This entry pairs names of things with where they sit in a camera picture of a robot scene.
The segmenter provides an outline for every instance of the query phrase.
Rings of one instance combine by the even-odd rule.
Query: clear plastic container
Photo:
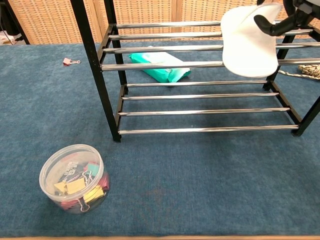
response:
[[[109,192],[109,175],[99,152],[84,144],[60,149],[43,165],[42,191],[69,213],[86,213],[97,207]]]

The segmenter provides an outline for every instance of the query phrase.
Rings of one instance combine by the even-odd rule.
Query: rope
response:
[[[280,74],[291,76],[291,77],[300,77],[300,78],[309,78],[320,80],[320,65],[299,65],[298,69],[303,74],[293,74],[286,71],[279,70]]]

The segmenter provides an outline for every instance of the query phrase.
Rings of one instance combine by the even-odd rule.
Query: carpet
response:
[[[215,44],[218,42],[183,42]],[[127,42],[169,46],[178,42]],[[82,44],[0,47],[0,237],[319,235],[320,118],[301,137],[289,130],[124,135],[113,142]],[[317,48],[288,58],[317,57]],[[180,52],[214,61],[221,52]],[[62,65],[67,57],[81,64]],[[110,55],[106,63],[114,63]],[[297,73],[297,66],[283,67]],[[104,72],[113,109],[120,82]],[[129,83],[153,83],[139,70]],[[225,68],[194,68],[181,82],[241,80]],[[278,75],[301,116],[319,96],[316,80]],[[263,93],[261,85],[132,88],[130,96]],[[123,111],[279,107],[274,97],[132,101]],[[291,124],[285,113],[127,117],[122,130]],[[41,191],[39,173],[59,149],[96,148],[110,192],[96,209],[72,215]]]

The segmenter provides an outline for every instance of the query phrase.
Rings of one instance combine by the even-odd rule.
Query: teal package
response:
[[[166,52],[132,53],[129,58],[133,64],[182,63],[180,59]],[[191,72],[190,68],[144,69],[143,71],[160,83],[176,83]]]

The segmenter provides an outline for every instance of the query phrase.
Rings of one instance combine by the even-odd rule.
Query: container lid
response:
[[[99,152],[92,146],[75,144],[60,149],[45,162],[39,184],[50,199],[68,202],[96,187],[103,172]]]

